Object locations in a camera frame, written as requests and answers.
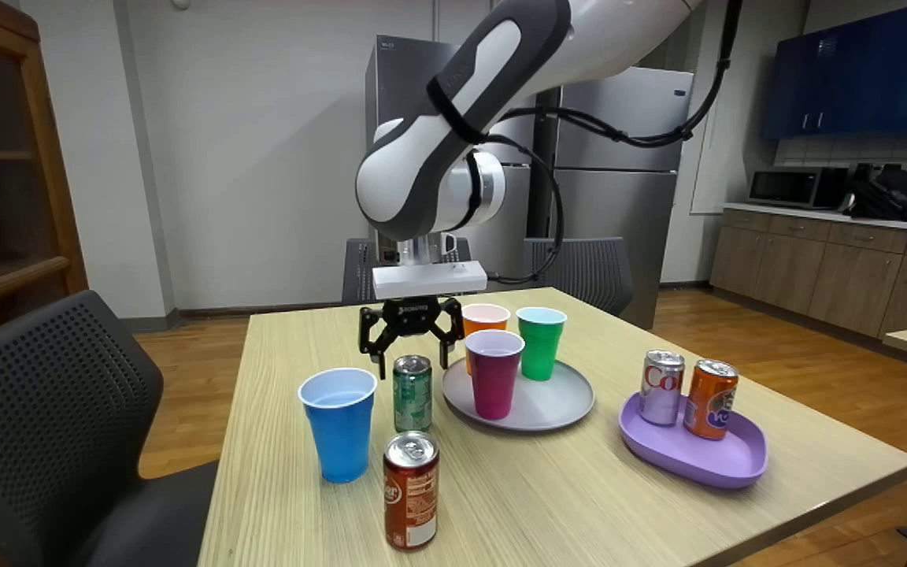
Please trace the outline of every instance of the aluminum can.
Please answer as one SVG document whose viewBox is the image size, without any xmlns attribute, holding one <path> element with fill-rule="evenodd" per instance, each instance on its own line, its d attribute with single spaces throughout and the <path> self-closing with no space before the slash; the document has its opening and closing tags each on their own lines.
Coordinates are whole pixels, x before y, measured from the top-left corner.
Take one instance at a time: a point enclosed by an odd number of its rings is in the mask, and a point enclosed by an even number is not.
<svg viewBox="0 0 907 567">
<path fill-rule="evenodd" d="M 670 429 L 680 410 L 684 355 L 647 350 L 643 366 L 640 416 Z"/>
<path fill-rule="evenodd" d="M 686 396 L 684 429 L 720 441 L 727 434 L 735 394 L 735 369 L 719 360 L 699 360 Z"/>
<path fill-rule="evenodd" d="M 424 355 L 393 362 L 393 432 L 430 429 L 430 366 Z"/>
<path fill-rule="evenodd" d="M 384 449 L 384 535 L 412 550 L 435 538 L 439 454 L 424 432 L 400 432 Z"/>
</svg>

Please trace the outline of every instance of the purple tray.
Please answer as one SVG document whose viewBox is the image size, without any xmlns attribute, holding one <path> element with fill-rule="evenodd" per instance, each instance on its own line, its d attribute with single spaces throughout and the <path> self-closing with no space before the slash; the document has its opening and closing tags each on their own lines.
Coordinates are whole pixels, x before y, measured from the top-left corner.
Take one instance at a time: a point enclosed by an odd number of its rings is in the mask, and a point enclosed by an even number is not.
<svg viewBox="0 0 907 567">
<path fill-rule="evenodd" d="M 760 425 L 729 413 L 727 434 L 704 441 L 684 425 L 684 403 L 674 429 L 651 425 L 640 416 L 640 394 L 632 394 L 616 413 L 624 445 L 651 465 L 699 486 L 735 492 L 748 489 L 767 469 L 767 448 Z"/>
</svg>

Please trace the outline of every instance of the microwave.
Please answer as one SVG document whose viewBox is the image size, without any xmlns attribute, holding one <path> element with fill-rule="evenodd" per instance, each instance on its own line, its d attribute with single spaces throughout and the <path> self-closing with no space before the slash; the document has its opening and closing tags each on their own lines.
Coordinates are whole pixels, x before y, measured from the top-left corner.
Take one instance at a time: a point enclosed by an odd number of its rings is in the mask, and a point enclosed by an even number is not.
<svg viewBox="0 0 907 567">
<path fill-rule="evenodd" d="M 755 170 L 748 200 L 780 208 L 837 211 L 848 194 L 848 166 L 774 166 Z"/>
</svg>

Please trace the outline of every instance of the plastic cup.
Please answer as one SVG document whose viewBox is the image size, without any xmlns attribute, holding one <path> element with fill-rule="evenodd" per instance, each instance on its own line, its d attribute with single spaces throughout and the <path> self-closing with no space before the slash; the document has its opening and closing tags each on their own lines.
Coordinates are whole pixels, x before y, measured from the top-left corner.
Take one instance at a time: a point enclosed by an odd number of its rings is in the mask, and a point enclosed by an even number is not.
<svg viewBox="0 0 907 567">
<path fill-rule="evenodd" d="M 474 369 L 474 413 L 482 418 L 509 416 L 522 336 L 506 329 L 474 329 L 461 344 Z"/>
<path fill-rule="evenodd" d="M 506 329 L 509 324 L 509 308 L 495 305 L 495 303 L 465 303 L 459 308 L 461 319 L 461 336 L 473 336 L 474 329 Z"/>
<path fill-rule="evenodd" d="M 363 369 L 323 369 L 298 384 L 323 481 L 340 486 L 364 472 L 373 391 L 379 379 Z"/>
<path fill-rule="evenodd" d="M 516 324 L 518 336 L 526 341 L 518 373 L 532 382 L 547 382 L 555 373 L 555 355 L 565 316 L 544 305 L 526 305 L 516 308 Z"/>
</svg>

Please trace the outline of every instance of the robotic manipulator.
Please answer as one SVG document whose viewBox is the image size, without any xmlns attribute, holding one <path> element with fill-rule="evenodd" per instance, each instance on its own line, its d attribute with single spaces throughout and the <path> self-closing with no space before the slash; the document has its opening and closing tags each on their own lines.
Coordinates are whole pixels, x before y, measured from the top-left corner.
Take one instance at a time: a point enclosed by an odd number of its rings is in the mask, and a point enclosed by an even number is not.
<svg viewBox="0 0 907 567">
<path fill-rule="evenodd" d="M 424 84 L 427 101 L 379 130 L 355 174 L 364 219 L 393 236 L 400 262 L 373 266 L 382 311 L 363 308 L 359 350 L 379 360 L 402 334 L 430 329 L 439 360 L 459 341 L 459 305 L 443 294 L 484 289 L 479 262 L 443 262 L 443 234 L 484 224 L 505 200 L 500 164 L 474 151 L 516 101 L 615 75 L 660 45 L 699 0 L 505 0 Z"/>
</svg>

